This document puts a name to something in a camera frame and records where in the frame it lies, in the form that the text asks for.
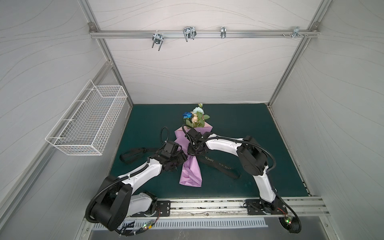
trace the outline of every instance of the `white wire basket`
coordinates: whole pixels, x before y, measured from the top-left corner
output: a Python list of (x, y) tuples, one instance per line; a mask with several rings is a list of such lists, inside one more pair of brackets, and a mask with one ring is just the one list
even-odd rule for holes
[[(95, 86), (90, 82), (93, 87), (84, 87), (79, 94), (84, 99), (75, 100), (45, 138), (67, 155), (102, 155), (127, 99), (122, 86)], [(65, 118), (71, 109), (74, 113)]]

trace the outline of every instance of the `dark green table surface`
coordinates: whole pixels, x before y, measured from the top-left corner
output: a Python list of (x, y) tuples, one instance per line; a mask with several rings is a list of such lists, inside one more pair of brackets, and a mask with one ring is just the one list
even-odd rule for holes
[[(150, 154), (130, 165), (122, 163), (119, 155), (133, 147), (160, 147), (159, 133), (163, 126), (169, 128), (169, 139), (174, 141), (174, 131), (183, 123), (182, 114), (192, 111), (196, 106), (196, 104), (134, 105), (111, 175), (125, 174), (143, 164)], [(251, 135), (272, 153), (277, 166), (270, 172), (270, 179), (281, 196), (308, 196), (265, 104), (205, 104), (204, 111), (211, 116), (207, 122), (213, 126), (213, 133), (233, 138)], [(179, 166), (176, 172), (162, 172), (152, 178), (140, 187), (136, 194), (149, 191), (159, 198), (258, 197), (256, 183), (253, 177), (243, 170), (238, 157), (220, 151), (210, 151), (209, 156), (235, 168), (241, 177), (234, 180), (214, 168), (199, 163), (202, 186), (188, 187), (179, 184), (182, 167)]]

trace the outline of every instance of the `pink wrapping paper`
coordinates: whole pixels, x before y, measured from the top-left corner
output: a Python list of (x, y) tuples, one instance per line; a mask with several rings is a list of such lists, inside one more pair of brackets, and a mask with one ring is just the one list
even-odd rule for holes
[[(212, 126), (208, 123), (205, 123), (204, 127), (196, 127), (196, 131), (204, 134), (206, 132), (212, 131)], [(180, 144), (183, 147), (185, 154), (188, 154), (188, 144), (189, 140), (185, 137), (185, 134), (181, 128), (175, 131), (176, 143)], [(194, 156), (188, 156), (187, 161), (183, 164), (181, 171), (179, 184), (191, 187), (201, 187), (202, 178), (199, 164), (197, 159)]]

